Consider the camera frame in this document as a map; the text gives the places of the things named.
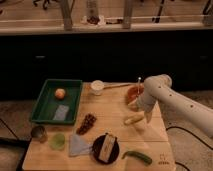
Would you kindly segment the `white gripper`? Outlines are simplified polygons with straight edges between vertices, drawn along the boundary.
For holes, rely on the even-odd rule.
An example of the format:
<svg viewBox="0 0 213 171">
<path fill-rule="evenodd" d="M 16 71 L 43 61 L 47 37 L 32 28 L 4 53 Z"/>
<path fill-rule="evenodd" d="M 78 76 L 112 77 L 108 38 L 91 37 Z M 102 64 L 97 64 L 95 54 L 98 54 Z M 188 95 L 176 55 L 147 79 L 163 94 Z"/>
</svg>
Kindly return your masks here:
<svg viewBox="0 0 213 171">
<path fill-rule="evenodd" d="M 147 123 L 152 119 L 152 109 L 156 104 L 156 99 L 152 97 L 147 91 L 140 94 L 136 100 L 136 104 L 139 110 L 143 110 Z"/>
</svg>

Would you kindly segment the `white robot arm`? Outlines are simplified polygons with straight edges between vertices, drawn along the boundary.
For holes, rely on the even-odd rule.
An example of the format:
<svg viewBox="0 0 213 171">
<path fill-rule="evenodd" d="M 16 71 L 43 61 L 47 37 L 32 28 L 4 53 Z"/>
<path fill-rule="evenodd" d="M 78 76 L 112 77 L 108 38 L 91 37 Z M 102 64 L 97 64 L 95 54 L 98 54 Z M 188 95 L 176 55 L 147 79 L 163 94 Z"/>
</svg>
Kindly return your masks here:
<svg viewBox="0 0 213 171">
<path fill-rule="evenodd" d="M 161 101 L 182 114 L 208 137 L 213 138 L 213 109 L 172 90 L 172 79 L 169 75 L 147 77 L 143 85 L 144 91 L 136 100 L 139 110 L 149 113 L 155 103 Z"/>
</svg>

